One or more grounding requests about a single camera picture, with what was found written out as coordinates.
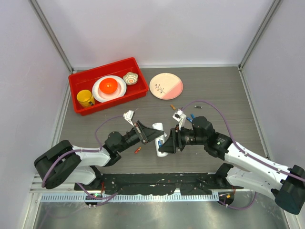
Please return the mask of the white remote control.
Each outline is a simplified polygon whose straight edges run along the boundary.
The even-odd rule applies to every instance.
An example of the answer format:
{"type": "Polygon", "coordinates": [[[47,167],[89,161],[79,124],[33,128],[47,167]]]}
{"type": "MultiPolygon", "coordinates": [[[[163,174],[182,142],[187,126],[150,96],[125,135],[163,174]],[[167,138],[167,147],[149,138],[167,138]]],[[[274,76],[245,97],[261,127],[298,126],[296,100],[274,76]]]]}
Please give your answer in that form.
{"type": "MultiPolygon", "coordinates": [[[[154,123],[152,125],[153,129],[156,130],[160,130],[160,131],[164,131],[163,129],[163,124],[162,123],[154,123]]],[[[155,146],[156,146],[156,153],[158,157],[165,157],[168,155],[167,152],[160,152],[159,148],[163,145],[163,143],[165,142],[165,138],[167,137],[167,134],[165,132],[163,132],[163,135],[161,135],[160,137],[155,138],[155,146]]]]}

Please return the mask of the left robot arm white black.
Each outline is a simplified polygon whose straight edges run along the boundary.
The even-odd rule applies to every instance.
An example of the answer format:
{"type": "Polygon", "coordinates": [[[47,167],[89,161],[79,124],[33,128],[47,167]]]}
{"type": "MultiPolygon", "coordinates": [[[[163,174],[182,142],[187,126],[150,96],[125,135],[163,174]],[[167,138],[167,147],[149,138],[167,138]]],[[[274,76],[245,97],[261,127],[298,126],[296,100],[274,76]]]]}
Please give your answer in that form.
{"type": "Polygon", "coordinates": [[[68,140],[62,140],[39,156],[34,161],[34,167],[42,179],[43,188],[53,189],[68,181],[97,190],[102,183],[97,167],[110,167],[121,159],[121,152],[163,135],[163,130],[147,127],[137,121],[125,135],[110,132],[104,145],[99,148],[73,146],[68,140]]]}

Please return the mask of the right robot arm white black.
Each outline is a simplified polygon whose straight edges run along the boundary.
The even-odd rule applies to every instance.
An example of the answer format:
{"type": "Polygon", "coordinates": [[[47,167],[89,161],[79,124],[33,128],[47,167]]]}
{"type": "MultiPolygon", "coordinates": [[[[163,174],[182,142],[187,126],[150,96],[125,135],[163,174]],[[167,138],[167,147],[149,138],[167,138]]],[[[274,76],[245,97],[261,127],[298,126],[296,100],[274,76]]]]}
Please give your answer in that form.
{"type": "Polygon", "coordinates": [[[185,146],[200,145],[211,156],[224,161],[215,176],[216,185],[243,187],[263,194],[283,210],[298,215],[305,203],[305,170],[284,166],[262,157],[232,138],[216,132],[204,116],[192,120],[192,128],[177,125],[160,152],[175,154],[185,146]]]}

